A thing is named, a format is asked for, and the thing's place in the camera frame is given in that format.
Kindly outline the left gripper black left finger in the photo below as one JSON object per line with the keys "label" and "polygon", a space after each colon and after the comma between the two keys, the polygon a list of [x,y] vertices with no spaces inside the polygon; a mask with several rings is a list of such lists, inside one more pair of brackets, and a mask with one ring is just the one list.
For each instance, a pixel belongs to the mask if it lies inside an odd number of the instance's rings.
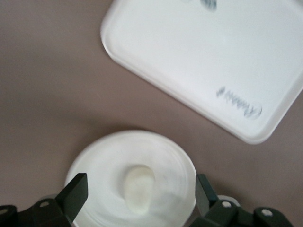
{"label": "left gripper black left finger", "polygon": [[0,207],[2,227],[70,227],[88,198],[88,176],[78,173],[54,198],[45,198],[18,212],[14,205]]}

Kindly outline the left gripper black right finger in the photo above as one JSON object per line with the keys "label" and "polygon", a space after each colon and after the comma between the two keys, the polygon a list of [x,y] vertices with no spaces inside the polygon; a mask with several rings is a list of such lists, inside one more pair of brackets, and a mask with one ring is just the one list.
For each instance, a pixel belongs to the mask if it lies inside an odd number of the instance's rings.
{"label": "left gripper black right finger", "polygon": [[196,204],[200,215],[191,227],[291,227],[293,224],[274,208],[245,211],[230,199],[220,199],[206,175],[196,175]]}

